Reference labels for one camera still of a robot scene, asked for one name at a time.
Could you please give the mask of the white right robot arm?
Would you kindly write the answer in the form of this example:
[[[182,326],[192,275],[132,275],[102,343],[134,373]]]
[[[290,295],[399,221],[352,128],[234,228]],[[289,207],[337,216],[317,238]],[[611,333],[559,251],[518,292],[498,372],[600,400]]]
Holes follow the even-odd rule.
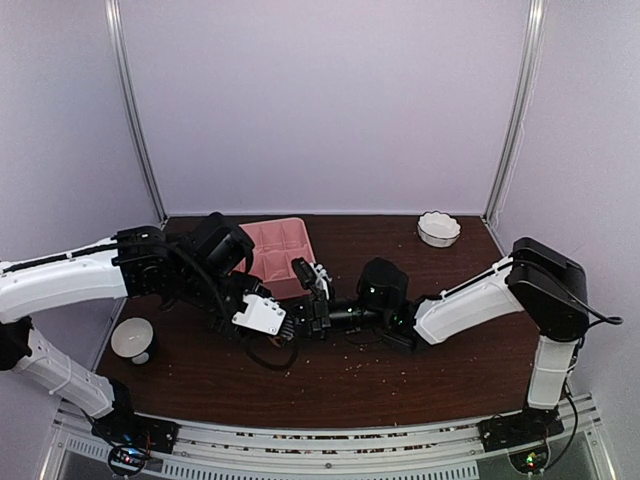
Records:
[[[519,440],[535,440],[551,424],[579,340],[589,328],[587,278],[577,262],[529,237],[470,280],[435,296],[407,298],[409,277],[392,262],[367,262],[355,299],[335,299],[312,284],[311,269],[293,263],[309,293],[287,308],[303,338],[332,329],[373,327],[386,342],[408,351],[504,315],[524,312],[537,325],[539,341],[523,412],[513,419]]]

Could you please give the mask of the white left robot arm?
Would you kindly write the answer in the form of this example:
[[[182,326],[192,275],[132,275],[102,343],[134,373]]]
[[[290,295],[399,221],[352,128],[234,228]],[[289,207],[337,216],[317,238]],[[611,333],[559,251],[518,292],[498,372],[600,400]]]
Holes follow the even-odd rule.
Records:
[[[21,373],[104,422],[123,444],[144,424],[126,386],[80,366],[36,329],[34,313],[85,301],[159,296],[211,313],[233,332],[283,335],[285,310],[249,273],[254,243],[219,212],[192,231],[168,236],[143,226],[89,246],[1,265],[1,368]]]

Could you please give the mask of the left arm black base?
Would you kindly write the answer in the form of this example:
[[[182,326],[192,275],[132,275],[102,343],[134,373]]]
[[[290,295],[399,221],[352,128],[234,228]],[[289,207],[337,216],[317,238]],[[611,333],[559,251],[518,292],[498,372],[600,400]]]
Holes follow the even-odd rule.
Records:
[[[177,440],[179,425],[132,411],[115,410],[101,418],[88,416],[92,434],[109,445],[127,445],[145,452],[171,454]]]

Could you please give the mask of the brown checkered sock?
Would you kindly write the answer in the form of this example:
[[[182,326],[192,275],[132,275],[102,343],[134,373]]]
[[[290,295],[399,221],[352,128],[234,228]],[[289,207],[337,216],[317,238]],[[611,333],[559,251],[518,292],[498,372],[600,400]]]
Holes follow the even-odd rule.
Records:
[[[277,348],[282,348],[287,343],[287,341],[280,336],[271,336],[269,341]]]

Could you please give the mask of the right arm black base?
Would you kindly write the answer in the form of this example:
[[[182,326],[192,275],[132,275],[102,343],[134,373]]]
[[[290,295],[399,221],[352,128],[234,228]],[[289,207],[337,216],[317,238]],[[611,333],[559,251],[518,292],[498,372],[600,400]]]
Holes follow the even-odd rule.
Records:
[[[542,443],[550,436],[564,432],[564,425],[557,416],[524,411],[493,416],[480,421],[477,428],[485,452]]]

